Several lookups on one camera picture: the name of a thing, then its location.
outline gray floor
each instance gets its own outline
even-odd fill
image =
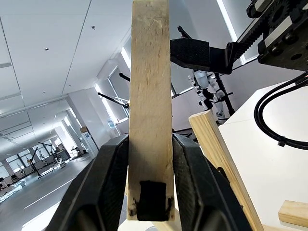
[[[25,223],[61,201],[70,185],[67,182],[75,178],[90,161],[89,156],[73,160],[66,167],[40,180],[36,174],[26,177],[27,185],[0,204],[0,230],[20,231]]]

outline wooden plank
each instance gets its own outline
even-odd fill
[[[244,213],[252,229],[262,231],[261,221],[212,113],[208,111],[195,114],[189,117],[189,122],[208,160],[216,168],[222,167],[225,170],[236,198],[244,206]]]
[[[308,204],[295,201],[285,201],[278,212],[282,222],[308,227]]]
[[[174,210],[174,221],[165,221],[165,222],[157,222],[153,221],[153,225],[157,228],[159,231],[181,231],[182,225],[180,220],[180,212],[175,209]]]
[[[263,225],[264,231],[290,231],[282,228],[276,228],[272,226]]]
[[[128,219],[152,220],[142,218],[144,200],[141,197],[149,196],[155,209],[164,206],[153,203],[160,197],[158,187],[155,186],[155,192],[149,185],[141,187],[141,182],[150,181],[151,184],[158,182],[161,191],[165,190],[163,197],[166,197],[165,210],[168,211],[165,220],[173,220],[168,0],[133,1],[131,50]],[[151,206],[147,205],[146,210],[150,211]]]

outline white table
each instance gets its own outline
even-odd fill
[[[272,88],[256,91],[219,129],[262,224],[308,231],[278,219],[285,200],[308,203],[308,151],[280,147],[257,127],[254,107]],[[265,122],[280,135],[308,141],[307,97],[304,87],[272,101],[264,110]]]

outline humanoid robot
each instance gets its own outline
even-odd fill
[[[193,74],[188,76],[188,79],[193,86],[195,92],[200,98],[199,104],[203,106],[205,111],[211,110],[213,104],[217,108],[216,116],[219,124],[223,124],[226,121],[222,98],[225,93],[219,88],[212,73],[206,71],[194,70]],[[210,93],[208,87],[211,86],[215,93]]]

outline pillar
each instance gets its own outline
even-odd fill
[[[9,163],[6,160],[2,160],[1,163],[3,164],[5,170],[8,172],[9,175],[14,174],[13,169],[11,168],[11,166],[9,165]]]
[[[64,148],[67,150],[68,153],[71,153],[72,148],[76,147],[76,144],[74,142],[74,140],[69,136],[69,134],[67,133],[67,135],[65,134],[66,131],[63,130],[63,128],[65,129],[64,126],[61,127],[56,127],[54,130],[56,131],[59,139],[61,140]]]
[[[81,125],[88,128],[98,147],[119,135],[109,128],[109,115],[94,88],[68,94],[67,102]]]
[[[66,128],[67,132],[70,134],[70,136],[72,137],[73,141],[75,142],[75,144],[77,145],[77,147],[79,148],[80,151],[83,150],[83,147],[81,145],[80,139],[78,137],[78,135],[75,133],[75,131],[73,130],[73,128],[70,126],[68,126],[64,120],[62,120],[62,124],[63,126]]]
[[[73,113],[71,112],[71,110],[67,110],[67,119],[70,122],[73,130],[75,131],[75,133],[78,135],[78,137],[81,137],[81,132],[80,132],[80,125],[78,124],[78,122],[76,121],[76,118],[74,117]]]

